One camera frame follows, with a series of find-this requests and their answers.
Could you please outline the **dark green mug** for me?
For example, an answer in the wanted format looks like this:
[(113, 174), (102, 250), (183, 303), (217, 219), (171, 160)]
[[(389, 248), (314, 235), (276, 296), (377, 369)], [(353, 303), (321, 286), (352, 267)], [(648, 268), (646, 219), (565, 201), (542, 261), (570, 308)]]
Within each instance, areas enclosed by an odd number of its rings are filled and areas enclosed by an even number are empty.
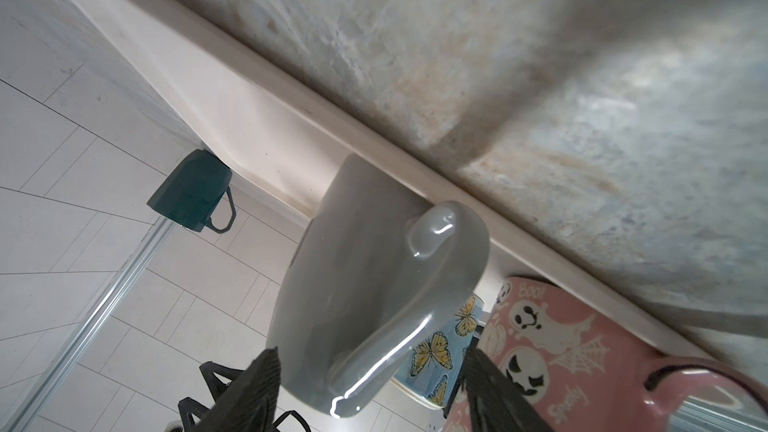
[[(194, 232), (209, 228), (217, 234), (229, 232), (237, 217), (230, 182), (232, 170), (207, 150), (190, 152), (168, 175), (147, 201), (164, 218)], [(212, 215), (222, 197), (229, 201), (231, 217), (223, 228), (216, 227)]]

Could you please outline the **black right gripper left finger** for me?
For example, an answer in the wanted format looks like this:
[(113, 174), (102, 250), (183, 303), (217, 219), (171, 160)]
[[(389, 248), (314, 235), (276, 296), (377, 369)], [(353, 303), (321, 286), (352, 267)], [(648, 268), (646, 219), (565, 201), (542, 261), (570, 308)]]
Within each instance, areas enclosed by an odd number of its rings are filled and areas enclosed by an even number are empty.
[(277, 348), (268, 348), (244, 370), (208, 361), (200, 366), (214, 405), (200, 422), (201, 431), (275, 431), (281, 385)]

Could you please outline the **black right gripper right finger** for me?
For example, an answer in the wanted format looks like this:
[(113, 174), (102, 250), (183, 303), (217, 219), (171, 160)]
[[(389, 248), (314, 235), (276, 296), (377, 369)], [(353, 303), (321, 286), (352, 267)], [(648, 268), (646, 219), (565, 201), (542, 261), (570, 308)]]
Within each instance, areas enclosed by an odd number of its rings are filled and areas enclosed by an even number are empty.
[(467, 393), (472, 431), (553, 432), (483, 351), (467, 352), (460, 383)]

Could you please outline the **grey mug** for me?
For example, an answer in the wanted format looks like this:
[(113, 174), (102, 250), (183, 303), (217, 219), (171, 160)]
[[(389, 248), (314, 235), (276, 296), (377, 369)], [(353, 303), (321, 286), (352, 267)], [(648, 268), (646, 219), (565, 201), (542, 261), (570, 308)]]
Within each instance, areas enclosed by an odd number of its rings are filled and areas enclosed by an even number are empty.
[(333, 418), (356, 415), (472, 295), (489, 250), (471, 208), (432, 204), (348, 156), (276, 300), (267, 344), (284, 389)]

